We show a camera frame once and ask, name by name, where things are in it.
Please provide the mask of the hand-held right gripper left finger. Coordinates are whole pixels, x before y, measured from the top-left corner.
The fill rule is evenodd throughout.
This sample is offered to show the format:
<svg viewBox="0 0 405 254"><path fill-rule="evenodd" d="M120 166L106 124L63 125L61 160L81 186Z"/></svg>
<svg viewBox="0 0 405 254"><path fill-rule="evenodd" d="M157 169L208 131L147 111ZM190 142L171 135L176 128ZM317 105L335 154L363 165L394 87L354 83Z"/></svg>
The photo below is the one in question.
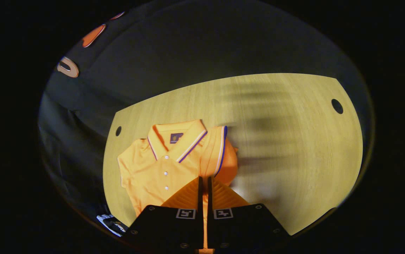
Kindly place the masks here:
<svg viewBox="0 0 405 254"><path fill-rule="evenodd" d="M204 247L203 179L197 177L164 204L148 205L123 235L136 251L198 251Z"/></svg>

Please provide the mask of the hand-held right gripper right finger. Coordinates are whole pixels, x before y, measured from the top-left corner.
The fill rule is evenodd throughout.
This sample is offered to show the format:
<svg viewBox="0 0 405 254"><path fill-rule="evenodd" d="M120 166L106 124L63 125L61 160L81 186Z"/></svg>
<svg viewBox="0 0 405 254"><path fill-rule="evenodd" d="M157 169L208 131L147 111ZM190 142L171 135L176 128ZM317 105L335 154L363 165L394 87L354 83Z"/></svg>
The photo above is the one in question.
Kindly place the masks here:
<svg viewBox="0 0 405 254"><path fill-rule="evenodd" d="M291 236L264 204L249 204L215 178L208 180L209 249L278 249Z"/></svg>

